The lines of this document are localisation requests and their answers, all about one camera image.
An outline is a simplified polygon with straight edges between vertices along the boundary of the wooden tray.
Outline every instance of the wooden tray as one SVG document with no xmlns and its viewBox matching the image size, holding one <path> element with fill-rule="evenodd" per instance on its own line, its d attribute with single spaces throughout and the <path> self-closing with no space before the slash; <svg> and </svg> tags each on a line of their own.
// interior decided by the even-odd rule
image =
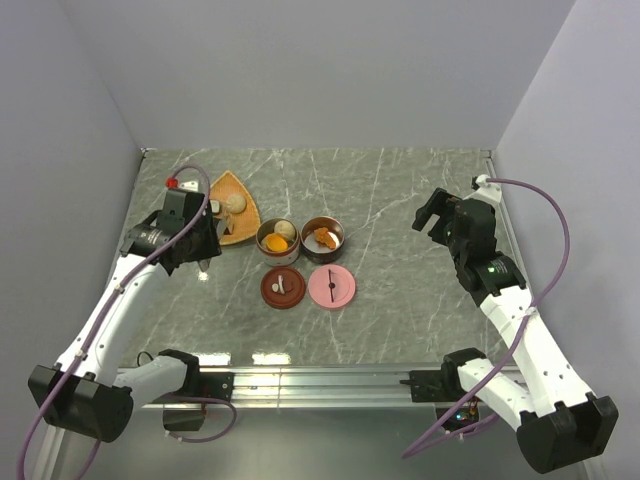
<svg viewBox="0 0 640 480">
<path fill-rule="evenodd" d="M 227 202 L 227 198 L 234 193 L 241 194 L 247 200 L 247 208 L 242 213 L 228 214 L 233 220 L 233 233 L 222 236 L 220 245 L 223 246 L 248 240 L 257 233 L 261 224 L 256 202 L 253 201 L 253 198 L 251 198 L 242 182 L 238 180 L 238 177 L 230 170 L 224 172 L 213 183 L 209 198 L 219 201 L 224 211 L 224 204 Z"/>
</svg>

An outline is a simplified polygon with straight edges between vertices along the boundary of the orange food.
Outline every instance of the orange food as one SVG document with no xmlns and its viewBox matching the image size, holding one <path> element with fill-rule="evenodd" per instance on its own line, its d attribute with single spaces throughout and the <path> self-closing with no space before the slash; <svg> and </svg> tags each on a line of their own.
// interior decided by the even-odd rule
<svg viewBox="0 0 640 480">
<path fill-rule="evenodd" d="M 270 233 L 265 237 L 264 240 L 265 245 L 272 252 L 284 252 L 287 248 L 289 248 L 289 244 L 284 239 L 282 235 L 278 235 L 277 233 Z"/>
<path fill-rule="evenodd" d="M 335 250 L 338 246 L 333 237 L 329 234 L 329 229 L 327 227 L 316 228 L 313 233 L 316 236 L 316 242 L 321 243 L 322 245 L 326 245 L 331 250 Z"/>
</svg>

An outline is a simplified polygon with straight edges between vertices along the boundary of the pink plate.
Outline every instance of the pink plate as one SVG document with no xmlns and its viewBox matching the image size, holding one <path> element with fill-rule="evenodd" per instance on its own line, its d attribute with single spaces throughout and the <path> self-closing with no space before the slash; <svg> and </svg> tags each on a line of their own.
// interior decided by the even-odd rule
<svg viewBox="0 0 640 480">
<path fill-rule="evenodd" d="M 311 274 L 309 294 L 316 305 L 327 310 L 338 310 L 353 300 L 356 279 L 340 265 L 324 265 Z"/>
</svg>

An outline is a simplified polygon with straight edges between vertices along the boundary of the marble table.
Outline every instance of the marble table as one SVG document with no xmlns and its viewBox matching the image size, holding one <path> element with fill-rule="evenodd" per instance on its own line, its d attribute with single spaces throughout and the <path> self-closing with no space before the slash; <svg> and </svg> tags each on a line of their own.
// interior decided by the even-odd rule
<svg viewBox="0 0 640 480">
<path fill-rule="evenodd" d="M 232 170 L 255 199 L 263 220 L 282 216 L 299 228 L 333 216 L 347 234 L 338 261 L 356 277 L 358 293 L 329 312 L 307 295 L 290 310 L 274 310 L 260 295 L 269 267 L 252 242 L 224 247 L 207 275 L 176 270 L 149 307 L 122 366 L 139 351 L 175 348 L 203 364 L 331 365 L 440 362 L 478 347 L 490 358 L 505 350 L 500 336 L 459 286 L 448 250 L 415 232 L 415 210 L 433 189 L 470 192 L 487 173 L 486 151 L 428 148 L 149 150 L 141 165 L 124 228 L 161 207 L 164 181 L 179 165 L 203 166 L 212 181 Z M 184 174 L 186 180 L 196 175 Z M 512 254 L 499 220 L 498 247 Z M 293 265 L 309 278 L 317 265 Z"/>
</svg>

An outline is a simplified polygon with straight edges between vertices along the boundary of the wall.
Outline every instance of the wall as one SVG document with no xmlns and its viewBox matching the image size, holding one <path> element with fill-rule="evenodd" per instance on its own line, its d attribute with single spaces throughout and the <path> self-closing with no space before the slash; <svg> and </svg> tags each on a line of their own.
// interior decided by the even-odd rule
<svg viewBox="0 0 640 480">
<path fill-rule="evenodd" d="M 620 421 L 603 458 L 611 479 L 637 478 L 640 422 L 640 4 L 578 0 L 498 146 L 501 175 L 535 183 L 567 213 L 573 250 L 546 321 Z M 543 200 L 509 189 L 528 272 L 539 291 L 562 251 Z"/>
<path fill-rule="evenodd" d="M 14 478 L 27 378 L 100 295 L 140 151 L 57 2 L 0 2 L 0 64 L 0 478 Z"/>
<path fill-rule="evenodd" d="M 494 148 L 574 0 L 61 0 L 145 147 Z"/>
</svg>

